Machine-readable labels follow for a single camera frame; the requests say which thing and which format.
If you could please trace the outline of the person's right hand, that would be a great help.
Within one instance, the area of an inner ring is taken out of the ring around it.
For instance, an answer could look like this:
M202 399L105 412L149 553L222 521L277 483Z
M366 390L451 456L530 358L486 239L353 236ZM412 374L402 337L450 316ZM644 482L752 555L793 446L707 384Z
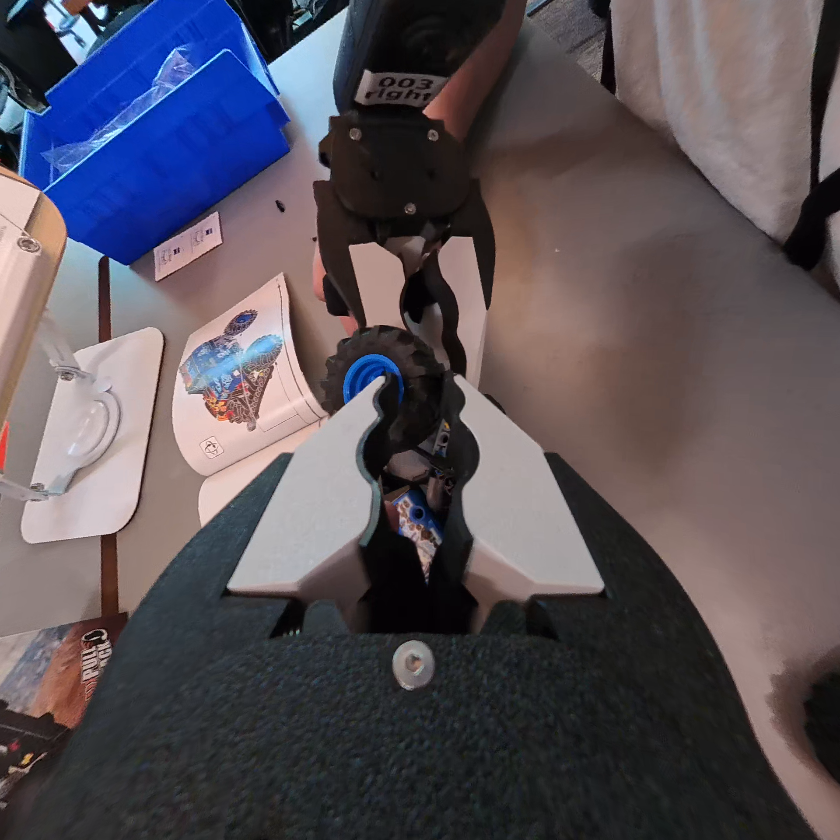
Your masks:
M329 278L318 247L315 248L312 261L312 287L316 298L325 306L332 319L342 324L347 337L352 336L359 325Z

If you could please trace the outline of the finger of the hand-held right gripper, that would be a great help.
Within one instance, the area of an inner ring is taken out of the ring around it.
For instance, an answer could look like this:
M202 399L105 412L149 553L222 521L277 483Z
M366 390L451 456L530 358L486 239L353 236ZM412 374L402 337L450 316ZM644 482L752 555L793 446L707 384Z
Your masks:
M425 312L425 339L438 361L480 385L488 304L474 240L453 236L426 258L425 285L433 304Z
M423 238L389 238L384 246L374 242L351 245L350 257L364 311L364 325L406 326L401 310L406 280L422 266Z

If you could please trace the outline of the clear plastic bag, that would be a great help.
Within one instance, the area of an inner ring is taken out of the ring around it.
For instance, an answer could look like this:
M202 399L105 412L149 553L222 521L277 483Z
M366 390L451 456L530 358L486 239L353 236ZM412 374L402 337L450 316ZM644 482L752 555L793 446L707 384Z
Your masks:
M118 137L132 123L152 110L159 102L196 73L193 64L197 46L183 44L175 47L161 64L152 86L132 100L111 120L104 123L83 141L53 145L40 156L60 174L84 161L90 154Z

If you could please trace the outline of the printed instruction sheet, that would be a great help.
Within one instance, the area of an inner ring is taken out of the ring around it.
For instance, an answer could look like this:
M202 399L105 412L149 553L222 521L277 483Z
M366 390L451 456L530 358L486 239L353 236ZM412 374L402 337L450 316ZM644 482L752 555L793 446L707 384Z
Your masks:
M40 192L2 168L1 415L5 419L33 342L36 305L44 289L43 246L28 230Z

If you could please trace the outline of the white metal stand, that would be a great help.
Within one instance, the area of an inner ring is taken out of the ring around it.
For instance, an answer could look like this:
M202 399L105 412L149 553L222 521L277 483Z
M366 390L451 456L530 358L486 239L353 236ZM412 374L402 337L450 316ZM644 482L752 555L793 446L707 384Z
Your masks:
M2 495L24 503L28 544L117 533L140 501L164 336L149 327L75 352L45 310L37 338L56 389L29 484L2 476Z

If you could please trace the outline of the person's torso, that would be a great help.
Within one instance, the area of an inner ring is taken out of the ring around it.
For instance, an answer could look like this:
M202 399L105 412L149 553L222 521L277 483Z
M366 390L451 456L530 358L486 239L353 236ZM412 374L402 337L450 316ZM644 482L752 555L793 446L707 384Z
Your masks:
M838 298L838 2L613 1L616 95Z

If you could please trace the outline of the blue lego monster truck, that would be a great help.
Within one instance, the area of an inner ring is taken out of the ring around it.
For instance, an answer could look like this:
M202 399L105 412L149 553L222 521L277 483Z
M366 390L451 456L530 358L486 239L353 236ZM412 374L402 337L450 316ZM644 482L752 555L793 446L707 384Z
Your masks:
M456 482L448 455L450 432L449 423L441 420L427 440L394 454L381 477L385 502L396 513L397 531L413 543L426 583L444 541Z

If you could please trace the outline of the blue plastic bin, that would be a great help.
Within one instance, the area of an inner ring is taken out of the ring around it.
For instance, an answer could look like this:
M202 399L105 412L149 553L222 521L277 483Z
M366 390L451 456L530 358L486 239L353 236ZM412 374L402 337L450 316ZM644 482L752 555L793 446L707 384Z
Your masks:
M177 46L196 73L64 174L41 156L87 140L147 91ZM27 112L19 173L68 238L130 265L288 153L289 116L244 22L224 1L147 6Z

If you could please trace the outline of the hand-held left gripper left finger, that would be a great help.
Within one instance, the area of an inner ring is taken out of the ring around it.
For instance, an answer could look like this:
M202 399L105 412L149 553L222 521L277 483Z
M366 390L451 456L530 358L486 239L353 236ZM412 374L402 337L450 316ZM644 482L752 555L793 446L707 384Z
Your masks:
M227 583L234 595L333 602L365 629L363 548L381 517L396 384L371 383L297 448Z

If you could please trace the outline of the blue rim lego wheel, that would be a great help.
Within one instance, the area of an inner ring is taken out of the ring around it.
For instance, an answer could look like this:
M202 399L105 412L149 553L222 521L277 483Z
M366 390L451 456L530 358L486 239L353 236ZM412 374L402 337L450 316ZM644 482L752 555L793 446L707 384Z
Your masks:
M339 342L325 366L322 407L330 415L376 380L394 381L397 409L388 432L393 452L419 446L438 431L445 368L413 333L391 325L358 329Z

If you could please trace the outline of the person's right forearm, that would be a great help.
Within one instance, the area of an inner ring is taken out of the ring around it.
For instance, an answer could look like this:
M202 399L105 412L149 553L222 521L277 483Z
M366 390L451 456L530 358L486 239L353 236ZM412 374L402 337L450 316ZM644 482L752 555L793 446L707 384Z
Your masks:
M527 1L506 1L499 22L425 108L425 115L441 121L457 141L466 140L482 104L499 81L517 42L527 5Z

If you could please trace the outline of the lego set box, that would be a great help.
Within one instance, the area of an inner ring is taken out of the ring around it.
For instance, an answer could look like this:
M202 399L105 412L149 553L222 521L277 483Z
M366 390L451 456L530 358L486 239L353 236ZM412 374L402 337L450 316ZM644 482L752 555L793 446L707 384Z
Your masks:
M31 812L78 729L129 615L1 638L1 830Z

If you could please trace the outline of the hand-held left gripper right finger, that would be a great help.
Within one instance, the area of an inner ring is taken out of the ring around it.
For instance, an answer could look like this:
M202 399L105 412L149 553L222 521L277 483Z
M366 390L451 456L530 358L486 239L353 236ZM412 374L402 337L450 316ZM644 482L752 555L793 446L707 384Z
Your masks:
M601 595L605 583L547 453L460 374L452 379L454 454L467 457L458 488L471 538L462 582L478 632L501 602Z

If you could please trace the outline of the small white card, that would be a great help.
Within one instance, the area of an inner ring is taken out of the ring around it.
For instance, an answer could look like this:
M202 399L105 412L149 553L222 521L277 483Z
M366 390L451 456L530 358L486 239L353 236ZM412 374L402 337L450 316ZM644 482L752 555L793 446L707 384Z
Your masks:
M153 249L154 281L162 281L223 242L219 212L215 211Z

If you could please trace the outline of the lego instruction booklet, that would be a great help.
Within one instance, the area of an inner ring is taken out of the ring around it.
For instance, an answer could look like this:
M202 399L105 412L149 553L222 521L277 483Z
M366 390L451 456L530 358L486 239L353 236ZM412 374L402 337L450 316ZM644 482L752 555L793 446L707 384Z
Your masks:
M185 461L204 477L201 525L326 418L298 360L279 273L194 331L177 367L172 425Z

